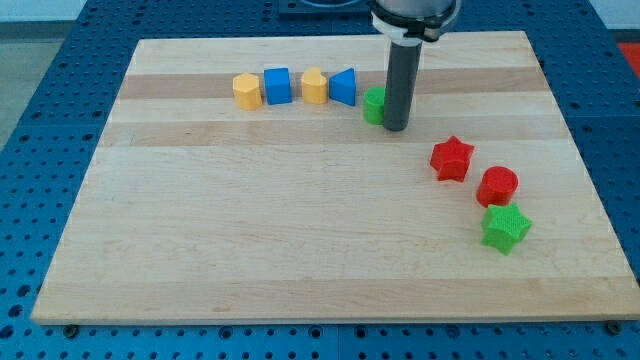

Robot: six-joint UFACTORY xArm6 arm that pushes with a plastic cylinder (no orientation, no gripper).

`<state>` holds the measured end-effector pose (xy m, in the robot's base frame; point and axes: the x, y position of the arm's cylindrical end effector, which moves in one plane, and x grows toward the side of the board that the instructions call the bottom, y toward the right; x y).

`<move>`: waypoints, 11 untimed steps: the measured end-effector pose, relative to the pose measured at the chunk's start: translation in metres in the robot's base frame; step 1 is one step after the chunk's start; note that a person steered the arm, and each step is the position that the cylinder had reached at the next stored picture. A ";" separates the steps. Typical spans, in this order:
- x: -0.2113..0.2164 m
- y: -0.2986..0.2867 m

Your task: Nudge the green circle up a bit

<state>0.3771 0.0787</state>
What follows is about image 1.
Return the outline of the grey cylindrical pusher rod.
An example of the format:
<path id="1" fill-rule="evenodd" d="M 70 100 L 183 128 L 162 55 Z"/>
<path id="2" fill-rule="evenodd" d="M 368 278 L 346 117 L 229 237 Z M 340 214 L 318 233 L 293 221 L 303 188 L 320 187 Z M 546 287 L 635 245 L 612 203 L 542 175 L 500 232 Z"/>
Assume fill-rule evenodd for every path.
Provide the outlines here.
<path id="1" fill-rule="evenodd" d="M 396 43 L 390 47 L 383 117 L 383 127 L 389 131 L 402 131 L 408 125 L 421 47 Z"/>

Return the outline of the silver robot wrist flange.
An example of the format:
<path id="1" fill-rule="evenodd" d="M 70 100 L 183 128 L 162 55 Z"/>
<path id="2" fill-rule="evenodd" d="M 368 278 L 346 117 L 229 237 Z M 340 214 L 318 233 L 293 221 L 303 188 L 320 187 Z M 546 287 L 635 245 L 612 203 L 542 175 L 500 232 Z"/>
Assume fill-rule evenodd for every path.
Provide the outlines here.
<path id="1" fill-rule="evenodd" d="M 461 0 L 371 0 L 372 24 L 394 44 L 436 42 L 454 26 Z"/>

